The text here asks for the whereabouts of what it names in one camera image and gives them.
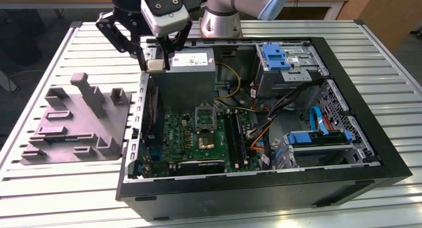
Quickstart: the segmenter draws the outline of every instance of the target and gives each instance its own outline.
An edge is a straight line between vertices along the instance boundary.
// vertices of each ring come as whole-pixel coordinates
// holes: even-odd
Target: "green circuit board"
[[[256,156],[247,158],[247,166],[234,168],[230,165],[223,116],[225,114],[222,112],[217,112],[215,130],[211,133],[203,134],[195,130],[194,112],[167,113],[165,115],[163,123],[163,147],[161,161],[223,160],[227,173],[258,170],[259,162]],[[207,124],[209,117],[210,115],[201,116],[199,120],[203,124]],[[238,118],[242,131],[246,133],[246,131],[251,129],[248,114],[246,112],[239,113]],[[201,149],[199,144],[211,144],[211,140],[213,148]]]

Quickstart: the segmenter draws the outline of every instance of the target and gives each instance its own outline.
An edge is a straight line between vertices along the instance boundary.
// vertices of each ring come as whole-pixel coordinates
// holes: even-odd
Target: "wire bundle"
[[[276,117],[278,113],[280,112],[280,110],[288,105],[291,104],[300,91],[303,89],[306,89],[310,86],[315,86],[323,83],[323,79],[315,80],[312,82],[307,82],[307,83],[302,83],[294,90],[291,90],[275,103],[274,107],[270,109],[270,111],[266,114],[266,121],[263,121],[259,126],[256,128],[254,128],[250,132],[250,134],[256,133],[259,130],[262,130],[262,132],[259,133],[258,137],[255,138],[254,142],[251,143],[250,149],[251,150],[260,150],[260,148],[255,147],[255,144],[259,140],[259,138],[264,135],[264,133],[267,132],[271,123],[272,123],[272,119]]]

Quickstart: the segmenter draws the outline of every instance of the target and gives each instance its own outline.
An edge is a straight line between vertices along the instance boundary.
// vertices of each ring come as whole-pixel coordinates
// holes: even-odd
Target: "aluminum extrusion table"
[[[67,93],[77,92],[69,85],[70,75],[85,72],[89,83],[102,92],[114,87],[133,94],[137,91],[137,61],[114,50],[94,23],[73,23],[0,153],[0,228],[420,226],[422,88],[402,65],[367,27],[352,21],[243,21],[242,30],[246,37],[326,38],[414,175],[338,207],[149,224],[123,202],[114,200],[121,160],[34,166],[18,163],[43,113],[42,96],[49,86],[59,86]],[[197,23],[190,37],[199,37]]]

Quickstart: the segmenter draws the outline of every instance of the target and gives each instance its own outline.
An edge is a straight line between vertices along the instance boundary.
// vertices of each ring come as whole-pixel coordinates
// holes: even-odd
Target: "floor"
[[[38,14],[46,26],[46,32],[35,37],[38,48],[42,52],[42,58],[31,65],[21,67],[10,61],[5,61],[5,55],[0,51],[0,69],[6,75],[16,72],[27,71],[12,78],[20,91],[14,94],[6,93],[0,89],[0,147],[2,146],[6,135],[17,121],[20,113],[30,98],[31,92],[41,79],[42,73],[47,67],[50,59],[55,53],[57,47],[69,29],[70,22],[86,21],[93,22],[99,12],[107,9],[66,9],[63,18],[58,19],[53,10],[38,10]],[[394,56],[411,73],[419,84],[422,84],[422,40],[415,34],[410,34],[402,45],[399,46]]]

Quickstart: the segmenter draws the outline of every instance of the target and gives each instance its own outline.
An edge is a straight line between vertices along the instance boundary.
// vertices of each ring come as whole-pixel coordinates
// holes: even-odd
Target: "sticker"
[[[270,165],[270,159],[268,159],[268,157],[267,157],[264,154],[262,154],[260,160],[262,160],[262,162],[263,162],[266,165]]]
[[[173,57],[173,66],[207,66],[206,53],[178,53]]]
[[[256,91],[254,89],[250,89],[250,97],[252,98],[256,97]]]

